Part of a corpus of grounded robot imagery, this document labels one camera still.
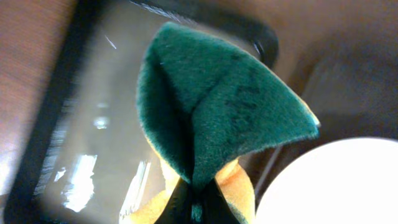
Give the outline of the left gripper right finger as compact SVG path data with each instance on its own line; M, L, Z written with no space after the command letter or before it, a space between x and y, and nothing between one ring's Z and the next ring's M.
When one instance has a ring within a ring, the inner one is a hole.
M216 179L212 179L200 194L204 224L239 224L223 196Z

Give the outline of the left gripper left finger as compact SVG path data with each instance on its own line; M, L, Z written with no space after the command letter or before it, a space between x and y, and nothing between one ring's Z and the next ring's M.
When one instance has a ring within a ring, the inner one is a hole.
M180 178L155 224L191 224L192 202L192 188Z

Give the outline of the green and yellow sponge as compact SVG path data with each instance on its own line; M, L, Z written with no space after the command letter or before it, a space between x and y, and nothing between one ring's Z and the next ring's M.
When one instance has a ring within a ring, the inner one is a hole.
M203 221L200 194L212 179L239 223L252 223L254 187L239 158L319 134L314 113L267 66L225 40L173 22L146 50L137 114L165 188L128 223L155 223L180 178L193 192L191 223Z

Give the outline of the pale pink plate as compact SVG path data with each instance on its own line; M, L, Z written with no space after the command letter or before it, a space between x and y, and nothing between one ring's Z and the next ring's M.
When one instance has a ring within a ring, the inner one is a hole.
M260 224L397 224L397 141L351 138L305 153L271 182Z

